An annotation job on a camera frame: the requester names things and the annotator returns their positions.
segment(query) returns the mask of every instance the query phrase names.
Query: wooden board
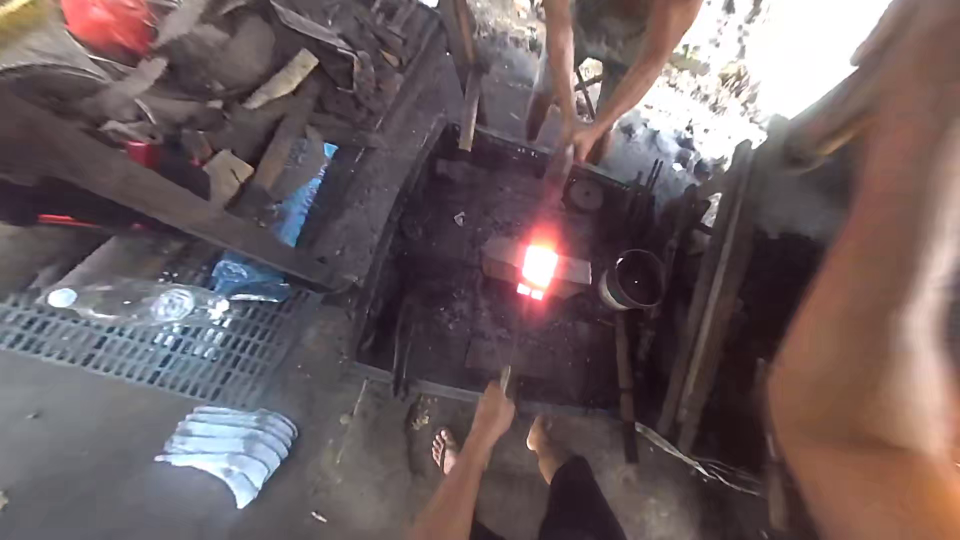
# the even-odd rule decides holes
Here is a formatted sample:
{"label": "wooden board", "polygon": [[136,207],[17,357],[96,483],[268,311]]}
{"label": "wooden board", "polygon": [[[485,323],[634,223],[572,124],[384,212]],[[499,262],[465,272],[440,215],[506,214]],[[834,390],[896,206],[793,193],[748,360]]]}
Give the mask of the wooden board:
{"label": "wooden board", "polygon": [[0,174],[58,178],[322,287],[348,285],[266,229],[217,209],[5,90],[0,90],[0,117]]}

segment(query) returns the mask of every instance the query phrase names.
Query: metal scrap pile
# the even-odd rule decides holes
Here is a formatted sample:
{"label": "metal scrap pile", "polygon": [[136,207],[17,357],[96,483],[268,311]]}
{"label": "metal scrap pile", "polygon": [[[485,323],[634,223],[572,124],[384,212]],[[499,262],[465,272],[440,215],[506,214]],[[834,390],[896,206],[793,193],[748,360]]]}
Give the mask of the metal scrap pile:
{"label": "metal scrap pile", "polygon": [[381,145],[375,131],[437,24],[417,0],[60,0],[0,46],[0,90],[223,207],[280,135],[280,165],[304,137]]}

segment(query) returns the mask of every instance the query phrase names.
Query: foot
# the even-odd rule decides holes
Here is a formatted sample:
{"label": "foot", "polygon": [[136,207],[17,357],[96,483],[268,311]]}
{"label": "foot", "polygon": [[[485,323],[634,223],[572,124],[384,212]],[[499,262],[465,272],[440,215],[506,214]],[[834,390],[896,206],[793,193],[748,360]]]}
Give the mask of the foot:
{"label": "foot", "polygon": [[550,435],[547,433],[549,425],[546,418],[541,414],[534,419],[534,425],[530,427],[527,433],[527,448],[534,452],[539,452],[550,444]]}
{"label": "foot", "polygon": [[433,438],[433,460],[437,466],[447,475],[453,464],[457,461],[457,454],[460,452],[460,445],[453,438],[453,433],[447,428],[442,428],[437,436]]}

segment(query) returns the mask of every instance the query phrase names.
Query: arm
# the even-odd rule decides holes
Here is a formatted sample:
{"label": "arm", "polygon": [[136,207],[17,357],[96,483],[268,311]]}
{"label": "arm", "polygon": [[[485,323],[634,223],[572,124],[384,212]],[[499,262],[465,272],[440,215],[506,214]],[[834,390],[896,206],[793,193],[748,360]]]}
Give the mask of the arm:
{"label": "arm", "polygon": [[573,98],[573,16],[569,0],[544,0],[546,12],[546,52],[554,92],[560,102],[564,132],[569,133],[577,116]]}
{"label": "arm", "polygon": [[514,402],[495,382],[487,386],[473,417],[470,435],[426,508],[410,530],[410,540],[468,540],[480,477],[493,445],[514,421]]}
{"label": "arm", "polygon": [[610,100],[597,112],[596,120],[571,135],[577,160],[585,160],[596,140],[613,127],[617,118],[643,99],[697,18],[702,4],[703,0],[651,0],[647,35],[639,57],[627,70]]}
{"label": "arm", "polygon": [[850,218],[769,383],[777,438],[826,538],[960,538],[944,336],[960,231],[960,9],[915,8],[884,57]]}

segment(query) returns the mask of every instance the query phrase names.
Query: wooden beam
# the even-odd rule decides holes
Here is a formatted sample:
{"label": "wooden beam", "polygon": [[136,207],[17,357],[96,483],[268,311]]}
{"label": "wooden beam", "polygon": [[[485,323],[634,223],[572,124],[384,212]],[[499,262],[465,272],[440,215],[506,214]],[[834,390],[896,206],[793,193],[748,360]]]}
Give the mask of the wooden beam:
{"label": "wooden beam", "polygon": [[[453,66],[460,79],[460,89],[467,94],[470,73],[480,67],[473,40],[473,12],[467,5],[467,0],[440,0],[437,4],[440,19],[446,30],[446,46],[453,57]],[[483,96],[478,98],[476,121],[487,124],[487,108],[483,103]]]}
{"label": "wooden beam", "polygon": [[747,266],[753,253],[754,220],[749,187],[754,153],[750,151],[749,142],[740,144],[737,150],[740,150],[742,155],[741,159],[735,162],[734,174],[742,176],[736,182],[735,197],[726,202],[731,207],[730,224],[725,231],[710,239],[711,244],[722,242],[720,259],[710,286],[700,331],[697,332],[694,342],[690,371],[686,376],[677,414],[681,423],[677,448],[684,454],[689,454],[693,449],[704,405],[707,404],[720,359],[723,357],[737,295],[747,275]]}
{"label": "wooden beam", "polygon": [[266,229],[217,209],[6,90],[0,90],[0,117],[0,174],[61,179],[327,289],[348,285]]}
{"label": "wooden beam", "polygon": [[615,315],[614,339],[616,343],[616,381],[620,387],[620,421],[623,422],[623,454],[627,463],[639,459],[636,449],[636,412],[634,411],[634,369],[630,365],[627,341],[627,314]]}
{"label": "wooden beam", "polygon": [[746,180],[746,157],[749,148],[738,146],[733,153],[732,165],[725,173],[722,185],[725,187],[721,197],[720,209],[712,229],[707,252],[700,262],[697,282],[693,288],[693,298],[690,300],[690,309],[686,317],[686,325],[681,335],[680,350],[674,360],[670,373],[670,382],[667,386],[666,397],[660,409],[660,419],[657,421],[657,432],[664,437],[670,436],[674,423],[677,420],[677,411],[680,408],[684,385],[690,372],[690,360],[693,355],[697,337],[702,330],[702,323],[707,309],[709,293],[717,274],[720,257],[723,253],[724,238],[729,229],[734,199],[738,195],[738,188]]}
{"label": "wooden beam", "polygon": [[460,122],[460,149],[470,151],[473,148],[473,133],[477,129],[477,109],[480,106],[481,82],[483,73],[479,69],[470,70],[467,79],[467,95],[464,96],[464,119]]}
{"label": "wooden beam", "polygon": [[276,179],[283,172],[294,142],[303,135],[303,128],[317,103],[320,90],[320,82],[313,77],[307,77],[300,84],[294,102],[287,108],[283,120],[276,127],[274,138],[256,165],[253,178],[244,185],[240,200],[232,208],[238,215],[258,215],[265,206],[282,198],[274,190]]}

